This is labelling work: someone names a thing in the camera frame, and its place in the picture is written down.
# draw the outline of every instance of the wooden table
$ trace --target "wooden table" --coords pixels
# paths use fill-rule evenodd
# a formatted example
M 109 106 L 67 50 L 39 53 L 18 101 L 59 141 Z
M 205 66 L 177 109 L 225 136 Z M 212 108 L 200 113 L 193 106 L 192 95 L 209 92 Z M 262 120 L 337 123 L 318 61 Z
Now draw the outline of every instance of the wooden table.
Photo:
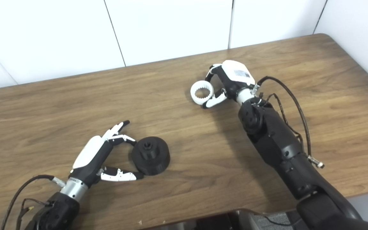
M 244 63 L 256 80 L 271 75 L 286 83 L 308 120 L 313 156 L 326 164 L 321 174 L 345 196 L 368 193 L 368 74 L 318 34 L 0 89 L 0 223 L 23 182 L 43 173 L 66 179 L 86 142 L 125 119 L 131 124 L 124 134 L 168 143 L 170 166 L 141 181 L 93 186 L 74 229 L 133 230 L 237 209 L 294 208 L 282 180 L 244 134 L 238 104 L 203 110 L 190 98 L 191 85 L 226 59 Z M 280 86 L 265 82 L 261 92 L 276 92 L 289 122 L 303 132 Z M 130 151 L 127 144 L 116 147 L 106 164 L 134 170 Z M 17 204 L 56 191 L 37 181 Z

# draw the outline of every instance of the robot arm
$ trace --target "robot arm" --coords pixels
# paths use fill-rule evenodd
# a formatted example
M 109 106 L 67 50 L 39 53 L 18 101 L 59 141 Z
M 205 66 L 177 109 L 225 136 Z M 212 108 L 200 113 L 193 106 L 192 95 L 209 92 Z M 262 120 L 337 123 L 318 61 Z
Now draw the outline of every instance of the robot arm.
M 323 167 L 306 155 L 302 144 L 273 106 L 256 96 L 260 82 L 254 79 L 245 65 L 236 61 L 214 64 L 206 76 L 209 82 L 217 74 L 224 87 L 212 98 L 206 98 L 202 108 L 224 95 L 241 106 L 238 117 L 243 128 L 265 163 L 282 178 L 295 199 L 300 200 L 297 211 L 310 229 L 368 229 L 359 213 L 313 167 Z
M 113 147 L 123 142 L 135 145 L 136 141 L 119 134 L 129 121 L 121 122 L 106 133 L 92 137 L 76 158 L 69 179 L 60 192 L 51 196 L 47 205 L 40 209 L 25 230 L 69 229 L 79 213 L 79 202 L 86 191 L 100 180 L 130 181 L 143 178 L 139 172 L 128 172 L 117 168 L 103 167 Z

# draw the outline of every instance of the white ring with internal teeth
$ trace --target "white ring with internal teeth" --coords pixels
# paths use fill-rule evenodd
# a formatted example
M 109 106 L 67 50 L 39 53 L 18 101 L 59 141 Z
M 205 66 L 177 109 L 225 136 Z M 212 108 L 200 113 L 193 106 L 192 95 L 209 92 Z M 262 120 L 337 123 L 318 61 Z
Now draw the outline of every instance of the white ring with internal teeth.
M 195 93 L 199 89 L 209 90 L 208 96 L 204 98 L 199 98 L 198 96 L 196 96 Z M 212 97 L 212 94 L 214 93 L 214 87 L 211 85 L 211 83 L 207 82 L 206 80 L 202 80 L 202 81 L 199 80 L 196 83 L 194 83 L 193 86 L 191 86 L 190 93 L 191 93 L 191 98 L 193 99 L 193 101 L 197 103 L 198 105 L 202 105 L 203 103 L 205 103 Z

